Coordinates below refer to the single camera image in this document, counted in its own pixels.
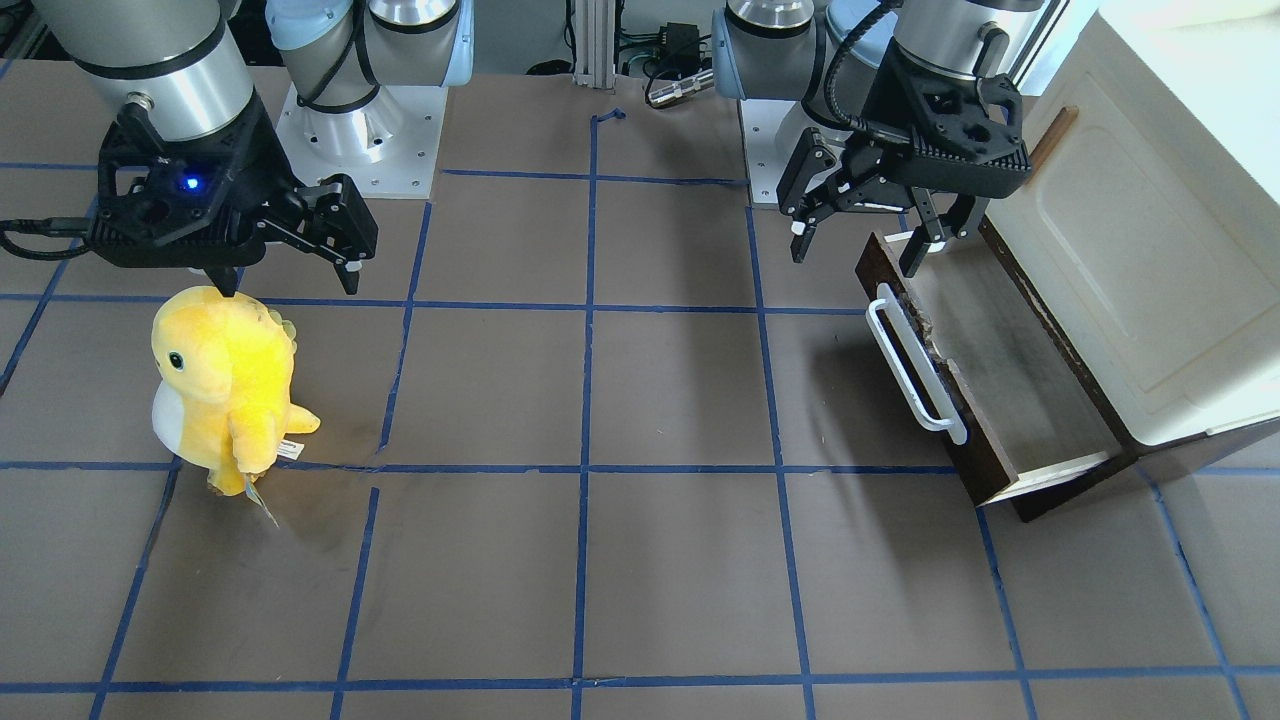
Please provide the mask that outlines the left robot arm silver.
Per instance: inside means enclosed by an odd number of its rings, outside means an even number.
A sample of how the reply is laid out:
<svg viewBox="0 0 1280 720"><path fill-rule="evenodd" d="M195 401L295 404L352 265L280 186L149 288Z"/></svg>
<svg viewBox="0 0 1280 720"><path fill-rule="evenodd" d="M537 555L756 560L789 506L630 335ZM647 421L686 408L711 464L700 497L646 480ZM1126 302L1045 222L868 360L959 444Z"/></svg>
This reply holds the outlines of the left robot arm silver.
<svg viewBox="0 0 1280 720"><path fill-rule="evenodd" d="M773 200L792 259L836 213L914 208L900 258L973 234L1029 181L1023 99L1009 76L1038 1L728 1L713 20L716 88L795 101L810 124Z"/></svg>

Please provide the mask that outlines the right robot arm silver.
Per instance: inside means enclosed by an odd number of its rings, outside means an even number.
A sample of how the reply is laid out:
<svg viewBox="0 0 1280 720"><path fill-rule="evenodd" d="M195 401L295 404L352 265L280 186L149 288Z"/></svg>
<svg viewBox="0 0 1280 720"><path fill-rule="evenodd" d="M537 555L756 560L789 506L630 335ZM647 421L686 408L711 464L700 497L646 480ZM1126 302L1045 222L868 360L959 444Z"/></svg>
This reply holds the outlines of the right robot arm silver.
<svg viewBox="0 0 1280 720"><path fill-rule="evenodd" d="M224 296L271 243L323 259L348 295L375 258L366 199L426 196L425 88L466 85L471 1L269 1L294 97L273 122L218 1L38 1L115 120L87 252L188 268Z"/></svg>

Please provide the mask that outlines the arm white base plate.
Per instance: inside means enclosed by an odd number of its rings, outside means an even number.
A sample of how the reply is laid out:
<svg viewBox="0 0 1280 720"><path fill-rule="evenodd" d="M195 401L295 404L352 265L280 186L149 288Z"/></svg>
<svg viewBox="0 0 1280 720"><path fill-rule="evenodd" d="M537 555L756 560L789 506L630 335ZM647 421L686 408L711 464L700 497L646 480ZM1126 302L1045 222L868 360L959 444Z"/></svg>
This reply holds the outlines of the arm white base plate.
<svg viewBox="0 0 1280 720"><path fill-rule="evenodd" d="M777 209L777 184L804 129L818 128L836 156L850 136L847 131L831 129L813 120L799 101L740 100L739 114L754 209Z"/></svg>
<svg viewBox="0 0 1280 720"><path fill-rule="evenodd" d="M384 86L365 108L326 114L300 106L291 88L275 131L307 186L346 174L365 199L426 200L448 96L444 87Z"/></svg>

